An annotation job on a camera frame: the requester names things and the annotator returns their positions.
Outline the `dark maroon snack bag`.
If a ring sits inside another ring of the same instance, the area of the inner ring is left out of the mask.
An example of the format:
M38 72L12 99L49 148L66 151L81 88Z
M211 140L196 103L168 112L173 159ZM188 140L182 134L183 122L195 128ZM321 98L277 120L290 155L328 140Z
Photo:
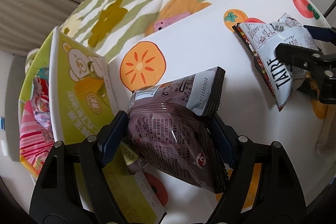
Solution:
M126 144L158 170L215 194L227 171L206 123L217 112L225 71L214 67L133 92Z

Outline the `green cardboard box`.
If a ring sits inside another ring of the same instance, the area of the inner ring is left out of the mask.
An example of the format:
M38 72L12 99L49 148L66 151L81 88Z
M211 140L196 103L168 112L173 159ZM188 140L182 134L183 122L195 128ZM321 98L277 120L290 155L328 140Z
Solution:
M31 98L33 79L49 81L54 143L75 144L110 124L117 103L106 61L54 28L26 70L19 95L19 126L24 104ZM103 169L108 186L128 222L160 223L166 212L143 171L129 172L120 145Z

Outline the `large pink cotton candy bag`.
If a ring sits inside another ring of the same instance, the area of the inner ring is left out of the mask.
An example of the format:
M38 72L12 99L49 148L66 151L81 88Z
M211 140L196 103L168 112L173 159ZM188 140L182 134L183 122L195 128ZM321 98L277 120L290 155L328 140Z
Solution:
M38 76L33 79L31 98L23 106L19 133L20 162L38 177L54 144L47 79Z

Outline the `pink small toy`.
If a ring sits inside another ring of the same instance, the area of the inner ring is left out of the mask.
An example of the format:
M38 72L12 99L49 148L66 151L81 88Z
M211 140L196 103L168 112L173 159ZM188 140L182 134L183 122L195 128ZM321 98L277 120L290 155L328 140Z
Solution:
M190 12L185 12L183 14L179 14L179 15L176 15L176 16L172 16L172 17L169 17L167 19L161 19L161 20L157 20L155 23L154 23L154 32L157 32L159 30L162 30L168 26L171 26L172 24L190 16L191 13Z

